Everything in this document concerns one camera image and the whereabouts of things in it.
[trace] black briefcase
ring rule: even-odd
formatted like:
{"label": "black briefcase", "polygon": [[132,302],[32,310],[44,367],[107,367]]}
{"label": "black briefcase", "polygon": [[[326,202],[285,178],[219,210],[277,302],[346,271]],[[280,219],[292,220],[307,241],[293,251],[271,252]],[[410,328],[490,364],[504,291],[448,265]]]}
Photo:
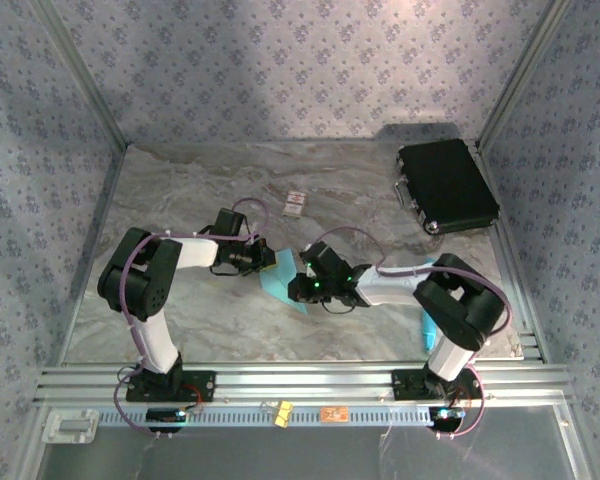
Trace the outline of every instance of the black briefcase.
{"label": "black briefcase", "polygon": [[462,140],[401,147],[396,160],[402,173],[398,195],[430,235],[487,227],[500,215]]}

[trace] marble surface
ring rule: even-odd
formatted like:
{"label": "marble surface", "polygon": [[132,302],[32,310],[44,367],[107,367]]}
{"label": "marble surface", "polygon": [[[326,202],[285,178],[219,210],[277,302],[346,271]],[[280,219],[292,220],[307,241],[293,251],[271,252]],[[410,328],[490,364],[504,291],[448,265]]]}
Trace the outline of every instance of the marble surface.
{"label": "marble surface", "polygon": [[[109,310],[96,293],[98,277],[128,228],[197,231],[213,223],[221,207],[231,207],[246,196],[268,203],[271,218],[264,236],[275,250],[291,247],[296,259],[326,229],[351,224],[381,241],[386,266],[415,265],[427,256],[453,252],[500,283],[486,230],[430,237],[412,212],[400,208],[393,191],[397,148],[378,142],[131,146],[66,361],[126,362],[137,357],[123,317]],[[308,194],[302,218],[281,215],[289,190]],[[262,224],[257,207],[240,210],[252,226]],[[380,257],[360,234],[338,232],[326,241],[351,264]],[[258,275],[215,277],[194,268],[177,272],[165,308],[173,341],[186,362],[424,360],[428,356],[415,300],[412,306],[358,308],[347,315],[330,315],[312,305],[304,315],[267,295]],[[480,352],[488,358],[521,355],[512,327]]]}

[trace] blue cloth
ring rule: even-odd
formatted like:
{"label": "blue cloth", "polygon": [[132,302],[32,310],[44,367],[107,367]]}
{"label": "blue cloth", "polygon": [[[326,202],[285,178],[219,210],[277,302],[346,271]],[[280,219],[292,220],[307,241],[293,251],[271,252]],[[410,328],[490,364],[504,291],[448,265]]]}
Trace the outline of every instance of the blue cloth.
{"label": "blue cloth", "polygon": [[294,302],[287,293],[287,285],[295,278],[297,272],[291,249],[280,250],[276,252],[276,266],[260,272],[260,285],[269,295],[276,297],[287,305],[291,305],[306,315],[306,305]]}
{"label": "blue cloth", "polygon": [[[433,264],[434,260],[431,258],[427,258],[428,264]],[[436,322],[433,321],[433,318],[427,313],[427,311],[422,309],[422,339],[424,341],[424,349],[427,353],[433,350],[433,347],[436,344]]]}

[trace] wall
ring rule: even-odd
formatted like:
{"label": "wall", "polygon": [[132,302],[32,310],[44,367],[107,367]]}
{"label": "wall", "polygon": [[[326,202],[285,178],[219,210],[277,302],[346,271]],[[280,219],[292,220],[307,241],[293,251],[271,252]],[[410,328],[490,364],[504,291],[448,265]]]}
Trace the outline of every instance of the wall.
{"label": "wall", "polygon": [[111,163],[28,3],[0,1],[0,478],[62,345]]}
{"label": "wall", "polygon": [[600,1],[574,4],[488,159],[600,466]]}
{"label": "wall", "polygon": [[56,2],[131,143],[477,138],[547,0]]}

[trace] red wire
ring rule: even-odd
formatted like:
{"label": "red wire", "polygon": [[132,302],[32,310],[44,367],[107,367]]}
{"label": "red wire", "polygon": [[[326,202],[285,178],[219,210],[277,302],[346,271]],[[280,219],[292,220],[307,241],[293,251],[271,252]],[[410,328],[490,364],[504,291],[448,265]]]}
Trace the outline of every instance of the red wire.
{"label": "red wire", "polygon": [[462,400],[460,398],[460,394],[461,393],[464,393],[467,396],[467,400],[469,400],[469,408],[471,408],[471,403],[472,403],[471,395],[469,395],[469,392],[464,387],[458,387],[458,389],[456,391],[455,397],[453,398],[453,400],[449,404],[449,408],[453,407],[458,400]]}
{"label": "red wire", "polygon": [[188,383],[183,383],[182,388],[184,388],[185,390],[192,390],[192,391],[196,392],[196,396],[198,397],[196,405],[200,405],[202,403],[202,394],[200,393],[200,390],[198,390],[193,385],[189,385]]}
{"label": "red wire", "polygon": [[475,367],[471,364],[466,365],[465,368],[467,370],[470,370],[471,372],[473,372],[473,374],[475,375],[476,380],[478,381],[478,388],[480,388],[480,392],[482,394],[482,399],[481,399],[482,401],[480,402],[480,408],[478,409],[478,415],[477,415],[476,419],[473,421],[473,423],[471,425],[469,425],[464,430],[461,430],[461,431],[456,430],[455,432],[453,432],[452,435],[454,435],[456,437],[459,437],[461,435],[466,435],[467,433],[469,433],[470,431],[475,429],[478,426],[478,424],[480,423],[480,420],[482,420],[482,417],[484,416],[484,410],[485,410],[486,398],[485,398],[485,394],[484,394],[484,384],[482,383],[480,374],[478,374]]}

